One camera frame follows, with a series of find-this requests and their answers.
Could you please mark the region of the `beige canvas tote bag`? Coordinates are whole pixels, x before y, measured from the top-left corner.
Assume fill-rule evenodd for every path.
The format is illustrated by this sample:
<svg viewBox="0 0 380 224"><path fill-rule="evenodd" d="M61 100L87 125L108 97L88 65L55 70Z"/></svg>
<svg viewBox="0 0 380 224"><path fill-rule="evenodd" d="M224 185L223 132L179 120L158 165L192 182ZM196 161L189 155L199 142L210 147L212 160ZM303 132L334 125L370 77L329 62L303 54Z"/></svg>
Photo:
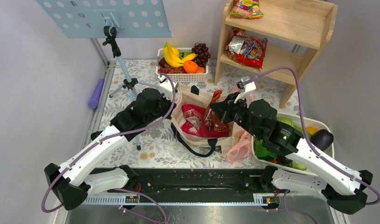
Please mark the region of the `beige canvas tote bag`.
<svg viewBox="0 0 380 224"><path fill-rule="evenodd" d="M242 140L245 131L237 124L205 120L206 110L215 94L200 91L196 86L180 85L176 107L171 116L171 129L176 139L192 154L209 157L213 152L227 156Z"/></svg>

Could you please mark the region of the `pink plastic grocery bag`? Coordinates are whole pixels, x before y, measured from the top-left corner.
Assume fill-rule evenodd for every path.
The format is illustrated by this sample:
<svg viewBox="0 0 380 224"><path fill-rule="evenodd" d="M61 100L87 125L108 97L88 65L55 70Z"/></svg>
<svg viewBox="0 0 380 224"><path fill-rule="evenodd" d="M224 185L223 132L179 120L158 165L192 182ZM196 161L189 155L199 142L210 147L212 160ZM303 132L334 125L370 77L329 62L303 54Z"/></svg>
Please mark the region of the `pink plastic grocery bag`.
<svg viewBox="0 0 380 224"><path fill-rule="evenodd" d="M234 123L232 137L234 137L233 146L227 152L225 160L229 163L237 163L252 152L252 135Z"/></svg>

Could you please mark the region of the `pink snack packet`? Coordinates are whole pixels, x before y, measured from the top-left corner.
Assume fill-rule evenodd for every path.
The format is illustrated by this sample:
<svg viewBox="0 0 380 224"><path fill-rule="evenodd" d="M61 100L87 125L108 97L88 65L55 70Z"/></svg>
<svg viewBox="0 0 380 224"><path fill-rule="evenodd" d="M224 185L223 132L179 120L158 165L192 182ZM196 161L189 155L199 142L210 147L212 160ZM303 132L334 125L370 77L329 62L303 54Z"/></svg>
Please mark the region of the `pink snack packet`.
<svg viewBox="0 0 380 224"><path fill-rule="evenodd" d="M203 138L223 138L230 134L230 130L228 132L221 132L216 129L208 131L204 121L205 109L202 107L184 104L182 105L182 112L186 121L181 129L187 134Z"/></svg>

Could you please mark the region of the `orange red chips bag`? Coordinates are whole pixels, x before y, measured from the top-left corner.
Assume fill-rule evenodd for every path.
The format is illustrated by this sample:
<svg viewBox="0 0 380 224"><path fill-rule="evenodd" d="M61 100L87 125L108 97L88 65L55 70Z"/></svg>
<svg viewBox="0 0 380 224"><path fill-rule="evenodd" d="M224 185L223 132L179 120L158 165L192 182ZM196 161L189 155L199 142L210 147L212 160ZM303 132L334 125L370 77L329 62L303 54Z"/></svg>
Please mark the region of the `orange red chips bag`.
<svg viewBox="0 0 380 224"><path fill-rule="evenodd" d="M222 121L215 114L215 112L211 109L211 105L216 103L219 100L222 92L223 92L222 90L214 91L211 101L209 105L207 106L207 108L205 109L204 121L205 121L206 128L208 131L212 131L215 129L221 132L229 131L229 127L226 124L223 124Z"/></svg>

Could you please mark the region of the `orange fruit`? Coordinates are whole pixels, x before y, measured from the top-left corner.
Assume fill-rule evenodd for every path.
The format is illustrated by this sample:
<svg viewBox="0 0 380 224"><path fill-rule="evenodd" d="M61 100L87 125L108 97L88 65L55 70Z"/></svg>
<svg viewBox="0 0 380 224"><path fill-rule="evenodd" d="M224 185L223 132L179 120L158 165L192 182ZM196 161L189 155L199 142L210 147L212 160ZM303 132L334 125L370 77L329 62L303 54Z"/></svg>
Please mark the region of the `orange fruit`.
<svg viewBox="0 0 380 224"><path fill-rule="evenodd" d="M198 71L198 64L194 61L185 61L183 64L183 69L189 74L195 74Z"/></svg>

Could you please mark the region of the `yellow banana bunch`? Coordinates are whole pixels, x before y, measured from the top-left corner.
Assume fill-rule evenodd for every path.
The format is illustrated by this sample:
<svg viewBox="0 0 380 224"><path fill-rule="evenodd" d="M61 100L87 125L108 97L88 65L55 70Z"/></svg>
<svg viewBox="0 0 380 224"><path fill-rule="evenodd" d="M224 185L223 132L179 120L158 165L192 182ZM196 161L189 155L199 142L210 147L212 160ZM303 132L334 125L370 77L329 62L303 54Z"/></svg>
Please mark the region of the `yellow banana bunch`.
<svg viewBox="0 0 380 224"><path fill-rule="evenodd" d="M166 42L164 49L163 49L163 55L166 60L166 62L175 68L183 67L184 62L174 54L174 51L172 50L172 47L169 42Z"/></svg>

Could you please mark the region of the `single yellow banana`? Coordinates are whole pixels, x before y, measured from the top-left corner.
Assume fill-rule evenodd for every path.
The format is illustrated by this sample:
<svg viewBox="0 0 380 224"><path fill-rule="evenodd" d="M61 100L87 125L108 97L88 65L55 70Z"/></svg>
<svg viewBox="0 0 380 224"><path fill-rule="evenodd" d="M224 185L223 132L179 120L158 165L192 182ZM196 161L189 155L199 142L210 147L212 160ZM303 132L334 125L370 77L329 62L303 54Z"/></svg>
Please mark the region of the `single yellow banana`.
<svg viewBox="0 0 380 224"><path fill-rule="evenodd" d="M185 57L183 57L181 60L183 61L183 62L186 62L186 61L192 61L192 60L194 60L195 58L197 58L197 54L195 54L195 53L190 53L190 54L187 54Z"/></svg>

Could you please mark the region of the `dark red grapes bunch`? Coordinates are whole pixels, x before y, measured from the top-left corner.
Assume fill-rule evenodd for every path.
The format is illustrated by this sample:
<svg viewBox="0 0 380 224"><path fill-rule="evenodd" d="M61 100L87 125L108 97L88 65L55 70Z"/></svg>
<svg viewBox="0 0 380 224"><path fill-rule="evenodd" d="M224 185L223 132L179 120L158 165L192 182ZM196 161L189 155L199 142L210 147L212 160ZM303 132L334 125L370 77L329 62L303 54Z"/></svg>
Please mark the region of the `dark red grapes bunch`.
<svg viewBox="0 0 380 224"><path fill-rule="evenodd" d="M205 43L195 43L194 47L191 49L192 53L196 54L196 57L193 61L202 68L206 68L208 60L211 57L209 53L209 48Z"/></svg>

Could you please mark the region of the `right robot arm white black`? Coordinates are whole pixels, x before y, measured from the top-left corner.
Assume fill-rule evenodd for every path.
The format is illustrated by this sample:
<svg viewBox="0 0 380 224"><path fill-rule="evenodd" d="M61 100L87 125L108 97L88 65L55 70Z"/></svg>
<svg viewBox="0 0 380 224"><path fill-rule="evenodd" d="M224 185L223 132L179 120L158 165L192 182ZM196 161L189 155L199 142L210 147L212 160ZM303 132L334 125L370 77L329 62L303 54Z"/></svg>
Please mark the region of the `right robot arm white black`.
<svg viewBox="0 0 380 224"><path fill-rule="evenodd" d="M262 190L286 189L312 195L349 215L366 206L364 189L371 183L372 173L350 169L320 151L300 131L278 121L277 110L265 100L248 105L237 96L237 93L230 94L224 101L211 104L211 109L222 122L234 122L253 137L262 139L268 151L296 161L312 172L305 175L267 166L260 177Z"/></svg>

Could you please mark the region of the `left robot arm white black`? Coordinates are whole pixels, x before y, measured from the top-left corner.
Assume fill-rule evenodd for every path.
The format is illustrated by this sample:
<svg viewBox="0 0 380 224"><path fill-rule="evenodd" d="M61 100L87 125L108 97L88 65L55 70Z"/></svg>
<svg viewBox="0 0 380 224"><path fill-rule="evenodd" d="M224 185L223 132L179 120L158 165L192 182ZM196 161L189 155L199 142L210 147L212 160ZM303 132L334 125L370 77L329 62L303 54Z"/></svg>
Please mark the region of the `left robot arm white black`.
<svg viewBox="0 0 380 224"><path fill-rule="evenodd" d="M49 212L45 202L50 191L60 201L58 207L66 210L72 210L87 197L108 189L133 191L137 180L123 168L96 175L91 172L116 148L167 119L175 107L176 96L176 89L144 89L133 102L115 115L103 131L92 133L92 142L79 153L60 165L47 165L44 173L49 187L42 200L43 212Z"/></svg>

